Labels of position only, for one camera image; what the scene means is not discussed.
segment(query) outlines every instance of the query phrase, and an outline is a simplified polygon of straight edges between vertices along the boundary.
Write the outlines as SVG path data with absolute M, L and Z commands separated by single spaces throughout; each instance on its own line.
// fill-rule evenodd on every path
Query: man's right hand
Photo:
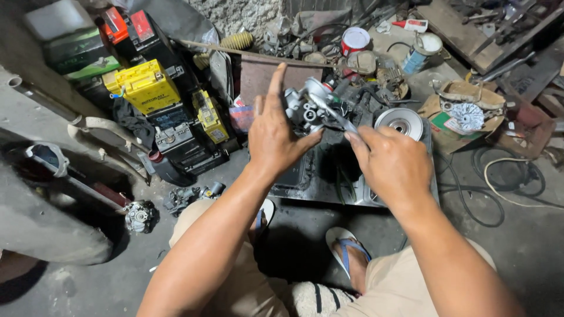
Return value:
M 368 126 L 346 132 L 370 188 L 392 213 L 409 213 L 431 197 L 433 164 L 425 145 L 390 127 Z

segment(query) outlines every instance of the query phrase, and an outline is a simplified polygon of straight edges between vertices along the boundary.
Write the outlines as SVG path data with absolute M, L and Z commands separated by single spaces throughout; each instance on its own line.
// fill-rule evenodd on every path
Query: forearm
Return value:
M 198 313 L 227 277 L 273 176 L 247 165 L 182 235 L 155 271 L 138 316 Z
M 396 213 L 439 316 L 524 316 L 494 269 L 460 235 L 432 196 Z

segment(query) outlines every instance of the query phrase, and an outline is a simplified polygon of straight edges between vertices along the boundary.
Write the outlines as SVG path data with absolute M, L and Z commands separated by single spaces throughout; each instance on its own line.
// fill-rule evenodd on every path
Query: flip-flop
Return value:
M 364 247 L 362 247 L 358 243 L 355 243 L 355 242 L 349 240 L 349 238 L 353 238 L 353 239 L 356 240 L 356 237 L 349 230 L 347 230 L 345 228 L 340 228 L 340 227 L 333 227 L 333 228 L 327 230 L 327 233 L 325 234 L 325 242 L 327 243 L 329 250 L 331 251 L 331 253 L 333 253 L 333 256 L 335 257 L 337 262 L 339 262 L 339 264 L 342 266 L 342 268 L 345 270 L 345 273 L 347 273 L 347 276 L 350 279 L 351 276 L 349 274 L 349 253 L 347 252 L 347 248 L 345 248 L 345 247 L 351 246 L 355 249 L 362 251 L 362 253 L 364 253 L 366 258 L 368 258 L 368 261 L 371 260 L 371 257 Z M 337 251 L 335 251 L 332 247 L 332 244 L 335 241 L 338 241 L 339 244 L 341 245 L 343 260 L 341 260 Z
M 266 218 L 266 225 L 264 226 L 264 228 L 262 228 L 262 221 L 261 221 L 263 214 L 265 215 Z M 261 234 L 268 227 L 268 225 L 270 225 L 270 222 L 272 221 L 272 216 L 274 216 L 274 203 L 270 199 L 265 199 L 265 201 L 262 203 L 262 206 L 260 207 L 257 213 L 257 220 L 255 224 L 255 232 L 257 233 L 257 237 L 255 238 L 255 240 L 257 240 L 258 237 L 260 237 Z

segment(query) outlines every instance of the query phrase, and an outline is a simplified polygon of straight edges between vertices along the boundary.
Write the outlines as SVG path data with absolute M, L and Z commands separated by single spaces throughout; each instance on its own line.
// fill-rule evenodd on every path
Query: carburetor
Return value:
M 309 100 L 309 94 L 317 95 L 326 99 L 331 93 L 331 89 L 323 85 L 317 79 L 309 77 L 300 91 L 295 88 L 288 88 L 284 92 L 286 99 L 286 115 L 290 121 L 301 128 L 304 133 L 314 133 L 321 129 L 323 118 L 327 117 L 327 112 L 320 109 L 314 102 Z

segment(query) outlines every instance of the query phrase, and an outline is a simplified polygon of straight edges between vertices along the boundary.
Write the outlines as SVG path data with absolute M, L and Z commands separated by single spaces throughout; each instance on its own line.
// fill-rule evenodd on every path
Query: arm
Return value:
M 138 317 L 197 315 L 227 277 L 274 181 L 321 141 L 322 131 L 298 139 L 289 127 L 280 102 L 285 70 L 281 64 L 274 73 L 266 101 L 255 100 L 250 162 L 162 260 Z
M 359 134 L 346 137 L 369 186 L 409 237 L 439 316 L 524 316 L 497 273 L 433 199 L 425 145 L 389 127 L 361 127 Z

